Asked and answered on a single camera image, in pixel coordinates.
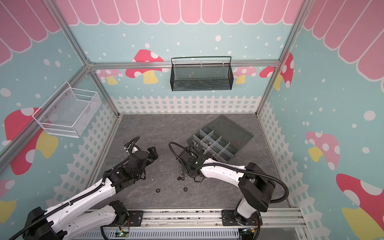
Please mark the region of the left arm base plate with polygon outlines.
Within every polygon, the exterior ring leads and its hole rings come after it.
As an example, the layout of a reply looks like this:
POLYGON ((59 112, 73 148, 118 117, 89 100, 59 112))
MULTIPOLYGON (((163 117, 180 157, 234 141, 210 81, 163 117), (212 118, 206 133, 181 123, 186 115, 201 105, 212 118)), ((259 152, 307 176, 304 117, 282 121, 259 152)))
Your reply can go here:
POLYGON ((140 227, 143 221, 143 211, 127 211, 117 222, 119 227, 140 227))

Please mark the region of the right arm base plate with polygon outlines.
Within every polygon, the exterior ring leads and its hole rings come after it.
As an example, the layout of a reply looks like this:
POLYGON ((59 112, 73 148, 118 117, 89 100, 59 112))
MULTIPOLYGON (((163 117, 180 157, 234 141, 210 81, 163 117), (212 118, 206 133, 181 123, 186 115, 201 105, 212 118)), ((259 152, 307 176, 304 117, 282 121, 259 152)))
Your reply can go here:
POLYGON ((263 221, 259 211, 252 213, 250 218, 244 218, 235 210, 222 210, 223 226, 262 226, 263 221))

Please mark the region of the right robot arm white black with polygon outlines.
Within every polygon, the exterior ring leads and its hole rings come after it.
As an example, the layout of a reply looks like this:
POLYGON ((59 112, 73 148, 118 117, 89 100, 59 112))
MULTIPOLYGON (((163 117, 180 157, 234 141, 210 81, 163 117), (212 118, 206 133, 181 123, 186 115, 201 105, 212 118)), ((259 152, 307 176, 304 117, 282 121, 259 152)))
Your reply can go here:
POLYGON ((255 163, 246 166, 221 163, 176 142, 169 142, 169 148, 185 173, 196 183, 210 178, 240 189, 243 197, 230 218, 241 226, 261 224, 261 212, 267 212, 270 204, 283 202, 289 197, 287 185, 280 179, 267 175, 255 163))

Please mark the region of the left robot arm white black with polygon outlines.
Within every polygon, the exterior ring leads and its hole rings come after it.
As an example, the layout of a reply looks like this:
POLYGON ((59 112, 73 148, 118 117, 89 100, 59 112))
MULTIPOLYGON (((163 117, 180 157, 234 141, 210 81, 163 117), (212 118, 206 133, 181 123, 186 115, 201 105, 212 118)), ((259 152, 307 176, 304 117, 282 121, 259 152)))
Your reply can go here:
POLYGON ((25 227, 11 239, 69 240, 88 230, 113 224, 119 228, 129 224, 131 216, 120 201, 113 201, 101 210, 87 213, 91 207, 116 195, 139 180, 145 180, 146 167, 158 159, 155 147, 141 150, 139 137, 125 144, 129 154, 123 161, 103 172, 94 185, 74 197, 43 210, 38 207, 28 214, 25 227))

